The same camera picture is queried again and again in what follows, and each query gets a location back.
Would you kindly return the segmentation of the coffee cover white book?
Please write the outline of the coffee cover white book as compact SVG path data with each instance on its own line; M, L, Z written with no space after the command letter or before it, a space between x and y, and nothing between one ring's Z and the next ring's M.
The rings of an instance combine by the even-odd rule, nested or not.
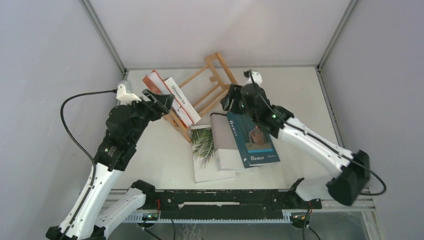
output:
M175 112L179 116L179 118L184 122L186 126L191 126L196 124L201 120L200 115L194 109L192 104L188 101L187 97L184 95L182 90L176 84L172 77L166 78L164 81L167 89L172 93L175 97L175 102L173 106L176 108Z

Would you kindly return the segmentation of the orange cover book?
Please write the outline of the orange cover book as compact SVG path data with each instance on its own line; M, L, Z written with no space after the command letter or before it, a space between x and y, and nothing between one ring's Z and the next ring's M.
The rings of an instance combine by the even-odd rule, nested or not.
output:
M165 83L163 82L163 79L160 77L156 70L152 70L150 73L146 74L142 81L146 85L146 87L155 94L171 94L172 96L174 96L175 99L172 102L172 109L175 114L183 122L183 125L185 127L190 127L193 124L186 111L178 103L177 97L173 93L171 93L170 90L166 87Z

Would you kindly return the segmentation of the teal Humor book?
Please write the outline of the teal Humor book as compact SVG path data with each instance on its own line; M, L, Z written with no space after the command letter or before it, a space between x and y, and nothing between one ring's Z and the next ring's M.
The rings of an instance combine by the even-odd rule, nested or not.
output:
M226 117L244 168L273 165L281 161L271 136L248 116L228 112Z

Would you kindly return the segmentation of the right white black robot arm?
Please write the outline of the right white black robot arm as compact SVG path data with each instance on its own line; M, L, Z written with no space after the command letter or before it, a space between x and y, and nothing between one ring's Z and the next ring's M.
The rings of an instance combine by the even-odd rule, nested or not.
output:
M224 111L249 117L263 132L303 151L327 171L325 176L299 179L292 185L289 203L293 207L302 208L308 201L327 197L351 206L369 182L370 157L366 152L352 152L321 137L289 110L271 104L258 84L231 84L220 104Z

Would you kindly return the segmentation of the wooden book rack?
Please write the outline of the wooden book rack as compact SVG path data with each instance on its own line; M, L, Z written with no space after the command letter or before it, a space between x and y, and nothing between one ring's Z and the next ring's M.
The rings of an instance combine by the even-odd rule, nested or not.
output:
M178 84L200 117L212 110L238 82L218 51L204 57L204 66Z

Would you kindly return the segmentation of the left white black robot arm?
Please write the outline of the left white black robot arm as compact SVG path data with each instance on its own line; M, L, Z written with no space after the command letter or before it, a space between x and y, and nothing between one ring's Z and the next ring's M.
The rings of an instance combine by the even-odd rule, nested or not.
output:
M148 100L114 90L120 105L113 107L106 120L106 133L92 163L90 175L69 215L58 226L51 226L45 236L49 240L106 240L136 209L149 209L156 203L155 187L143 180L135 181L124 197L107 210L101 208L115 182L126 170L149 122L167 115L175 97L156 94L148 89Z

